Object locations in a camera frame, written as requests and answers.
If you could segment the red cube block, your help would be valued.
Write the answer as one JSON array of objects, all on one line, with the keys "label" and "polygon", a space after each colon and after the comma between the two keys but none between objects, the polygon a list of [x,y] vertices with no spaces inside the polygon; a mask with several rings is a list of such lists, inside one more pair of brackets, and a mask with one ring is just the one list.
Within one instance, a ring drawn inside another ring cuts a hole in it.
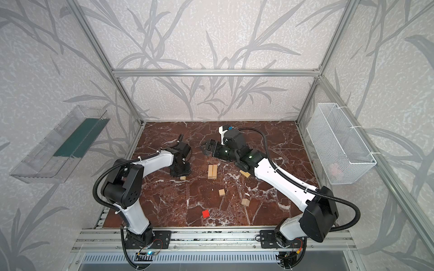
[{"label": "red cube block", "polygon": [[210,212],[209,212],[209,210],[204,210],[204,211],[202,211],[202,217],[203,217],[204,219],[210,217]]}]

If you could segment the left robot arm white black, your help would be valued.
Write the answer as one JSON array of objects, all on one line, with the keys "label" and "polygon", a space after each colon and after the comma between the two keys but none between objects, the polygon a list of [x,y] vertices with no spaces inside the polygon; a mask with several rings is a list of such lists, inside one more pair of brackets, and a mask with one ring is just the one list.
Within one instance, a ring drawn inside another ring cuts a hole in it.
[{"label": "left robot arm white black", "polygon": [[144,158],[118,159],[97,178],[92,195],[97,203],[121,216],[129,234],[148,242],[153,230],[140,204],[142,181],[162,168],[168,168],[172,177],[189,175],[191,166],[187,156],[190,152],[187,143],[178,141]]}]

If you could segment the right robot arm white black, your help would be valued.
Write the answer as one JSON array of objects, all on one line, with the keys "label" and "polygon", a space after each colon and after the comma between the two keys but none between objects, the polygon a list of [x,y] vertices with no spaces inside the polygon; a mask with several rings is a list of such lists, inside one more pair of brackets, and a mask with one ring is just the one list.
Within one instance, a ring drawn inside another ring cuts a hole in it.
[{"label": "right robot arm white black", "polygon": [[[207,140],[201,143],[201,149],[206,156],[233,162],[243,172],[270,184],[302,212],[284,219],[275,228],[280,247],[286,248],[291,241],[302,237],[323,242],[328,233],[349,229],[359,222],[361,211],[354,203],[335,197],[326,186],[317,188],[285,171],[272,161],[267,141],[263,142],[264,151],[252,149],[242,132],[242,129],[224,125],[219,128],[220,141]],[[354,217],[341,226],[335,225],[339,218],[338,204],[354,211]]]}]

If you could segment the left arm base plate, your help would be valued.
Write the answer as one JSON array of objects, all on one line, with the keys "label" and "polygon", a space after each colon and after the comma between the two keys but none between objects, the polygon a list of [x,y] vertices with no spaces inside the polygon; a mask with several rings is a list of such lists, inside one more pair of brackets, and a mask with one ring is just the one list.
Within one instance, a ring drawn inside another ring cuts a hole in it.
[{"label": "left arm base plate", "polygon": [[157,230],[147,231],[142,235],[136,235],[127,231],[125,238],[126,249],[168,249],[171,240],[172,231]]}]

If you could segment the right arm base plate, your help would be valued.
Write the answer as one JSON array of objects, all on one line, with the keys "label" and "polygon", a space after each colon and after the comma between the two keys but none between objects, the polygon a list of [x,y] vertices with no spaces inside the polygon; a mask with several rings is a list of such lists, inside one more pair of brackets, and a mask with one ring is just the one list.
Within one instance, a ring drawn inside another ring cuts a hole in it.
[{"label": "right arm base plate", "polygon": [[275,233],[274,230],[260,230],[259,242],[261,248],[289,248],[303,249],[304,242],[301,237],[294,240],[289,240],[280,233]]}]

